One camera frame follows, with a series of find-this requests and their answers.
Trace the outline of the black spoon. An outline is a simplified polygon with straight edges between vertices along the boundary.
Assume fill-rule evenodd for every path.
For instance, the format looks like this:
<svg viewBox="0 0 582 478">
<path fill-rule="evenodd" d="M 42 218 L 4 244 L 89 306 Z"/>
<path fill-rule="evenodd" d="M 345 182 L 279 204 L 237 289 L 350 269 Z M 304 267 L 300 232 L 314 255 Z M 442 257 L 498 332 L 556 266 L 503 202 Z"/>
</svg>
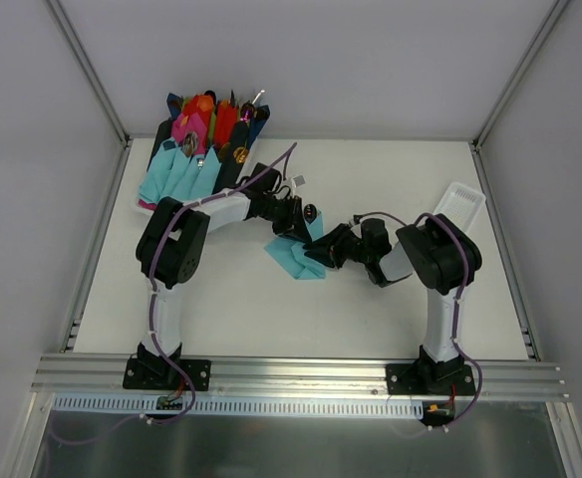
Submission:
<svg viewBox="0 0 582 478">
<path fill-rule="evenodd" d="M 311 224 L 318 217 L 319 211 L 314 204 L 306 204 L 304 207 L 304 219 L 308 224 Z"/>
</svg>

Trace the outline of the teal paper napkin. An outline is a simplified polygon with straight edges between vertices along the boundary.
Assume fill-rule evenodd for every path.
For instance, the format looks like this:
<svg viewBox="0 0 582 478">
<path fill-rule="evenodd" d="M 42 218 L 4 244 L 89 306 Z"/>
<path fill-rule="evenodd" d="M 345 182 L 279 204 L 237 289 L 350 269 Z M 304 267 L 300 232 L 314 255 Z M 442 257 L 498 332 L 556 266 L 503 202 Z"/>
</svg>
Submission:
<svg viewBox="0 0 582 478">
<path fill-rule="evenodd" d="M 302 242 L 277 237 L 268 243 L 266 253 L 295 280 L 323 280 L 326 267 L 305 256 Z"/>
</svg>

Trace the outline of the small white utensil tray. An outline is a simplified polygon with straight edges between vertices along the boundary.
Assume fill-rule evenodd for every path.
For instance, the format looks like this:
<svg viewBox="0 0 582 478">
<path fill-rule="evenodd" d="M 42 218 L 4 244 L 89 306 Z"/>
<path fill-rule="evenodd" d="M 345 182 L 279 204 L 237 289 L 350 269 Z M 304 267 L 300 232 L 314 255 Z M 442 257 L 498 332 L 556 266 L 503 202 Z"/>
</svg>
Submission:
<svg viewBox="0 0 582 478">
<path fill-rule="evenodd" d="M 485 206 L 485 195 L 460 182 L 451 183 L 436 206 L 434 214 L 442 214 L 458 229 L 468 233 Z"/>
</svg>

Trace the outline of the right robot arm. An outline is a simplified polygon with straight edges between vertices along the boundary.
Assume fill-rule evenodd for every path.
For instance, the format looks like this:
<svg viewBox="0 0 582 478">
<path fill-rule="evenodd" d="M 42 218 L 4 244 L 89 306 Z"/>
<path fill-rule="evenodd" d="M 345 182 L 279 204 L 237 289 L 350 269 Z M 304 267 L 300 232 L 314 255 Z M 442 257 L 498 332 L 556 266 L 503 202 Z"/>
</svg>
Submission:
<svg viewBox="0 0 582 478">
<path fill-rule="evenodd" d="M 476 244 L 443 214 L 425 214 L 389 239 L 385 221 L 357 217 L 361 231 L 340 224 L 304 246 L 305 255 L 327 268 L 362 264 L 373 284 L 386 288 L 415 275 L 427 289 L 427 329 L 418 357 L 385 366 L 390 395 L 474 396 L 466 353 L 459 344 L 461 301 L 482 266 Z"/>
</svg>

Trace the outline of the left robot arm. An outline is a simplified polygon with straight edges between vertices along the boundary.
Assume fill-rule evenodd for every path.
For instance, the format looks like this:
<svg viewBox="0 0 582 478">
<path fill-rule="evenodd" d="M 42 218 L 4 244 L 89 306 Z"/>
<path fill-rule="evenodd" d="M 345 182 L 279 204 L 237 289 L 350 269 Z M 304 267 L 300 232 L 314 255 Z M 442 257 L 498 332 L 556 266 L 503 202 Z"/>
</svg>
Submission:
<svg viewBox="0 0 582 478">
<path fill-rule="evenodd" d="M 184 285 L 195 274 L 209 233 L 251 218 L 271 223 L 273 233 L 300 243 L 312 241 L 309 225 L 319 217 L 313 204 L 285 184 L 280 171 L 258 163 L 230 187 L 192 202 L 162 199 L 136 248 L 149 299 L 147 329 L 127 361 L 125 389 L 208 389 L 194 374 L 209 363 L 181 361 Z"/>
</svg>

